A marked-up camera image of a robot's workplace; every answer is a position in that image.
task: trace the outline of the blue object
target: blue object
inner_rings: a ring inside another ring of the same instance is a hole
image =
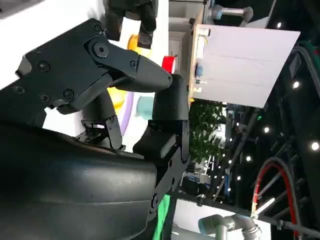
[[[196,67],[195,67],[195,75],[197,77],[202,77],[204,74],[204,68],[201,66],[200,63],[197,63]]]
[[[205,226],[204,226],[203,223],[202,223],[202,219],[200,219],[200,220],[198,221],[198,226],[199,226],[200,233],[201,233],[202,235],[207,235],[207,231],[206,231],[206,229],[205,229]]]
[[[220,20],[221,17],[222,17],[222,11],[218,11],[218,12],[216,13],[215,19]]]
[[[224,195],[225,196],[229,196],[229,191],[228,191],[229,186],[230,186],[230,184],[229,184],[229,175],[226,174],[224,176]]]

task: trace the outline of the purple object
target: purple object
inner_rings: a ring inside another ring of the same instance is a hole
[[[134,104],[134,93],[132,91],[128,91],[127,92],[127,99],[126,99],[124,115],[123,115],[123,119],[122,119],[122,121],[120,123],[120,130],[121,130],[122,136],[125,135],[125,132],[127,130],[133,104]]]

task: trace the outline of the green plant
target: green plant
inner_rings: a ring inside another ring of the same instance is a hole
[[[224,149],[221,148],[221,139],[213,132],[221,123],[226,122],[221,104],[213,101],[196,101],[191,105],[189,119],[191,160],[200,163],[209,156],[220,158]]]

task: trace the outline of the cable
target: cable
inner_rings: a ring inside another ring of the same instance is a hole
[[[260,183],[262,181],[263,176],[270,168],[276,168],[281,173],[281,176],[285,183],[285,188],[288,194],[288,205],[290,210],[291,222],[293,224],[301,224],[299,208],[297,204],[297,198],[294,192],[294,181],[290,174],[290,171],[280,158],[278,157],[270,157],[268,158],[262,165],[258,176],[255,181],[254,191],[253,191],[253,198],[252,198],[252,207],[251,207],[251,214],[254,215],[256,211],[257,201],[258,201],[258,193],[260,188]],[[297,237],[299,233],[297,231],[293,232],[294,236]]]
[[[295,48],[292,49],[291,54],[296,53],[296,52],[300,53],[304,57],[305,62],[306,62],[306,66],[311,74],[311,78],[312,78],[313,83],[315,85],[316,92],[318,93],[318,95],[320,97],[320,78],[319,78],[319,74],[318,74],[320,69],[317,67],[318,62],[316,62],[316,64],[314,64],[313,55],[310,54],[305,47],[296,46]]]

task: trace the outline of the black plastic cover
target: black plastic cover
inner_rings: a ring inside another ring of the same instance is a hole
[[[82,111],[83,119],[97,121],[108,119],[116,115],[115,107],[110,94],[105,90],[96,99],[89,103]]]
[[[43,0],[1,0],[0,1],[0,19],[17,14]]]
[[[0,239],[124,240],[147,225],[156,168],[133,153],[0,125]]]
[[[131,92],[152,93],[165,90],[171,84],[170,73],[148,58],[139,55],[136,65],[136,78],[125,84],[116,85],[116,88]]]
[[[0,90],[0,119],[27,124],[52,106],[62,114],[74,113],[101,94],[113,79],[84,47],[93,38],[105,39],[95,30],[101,25],[89,19],[28,52],[18,69],[20,78]]]
[[[155,94],[152,119],[166,121],[189,119],[187,85],[180,75],[172,74],[172,85]]]

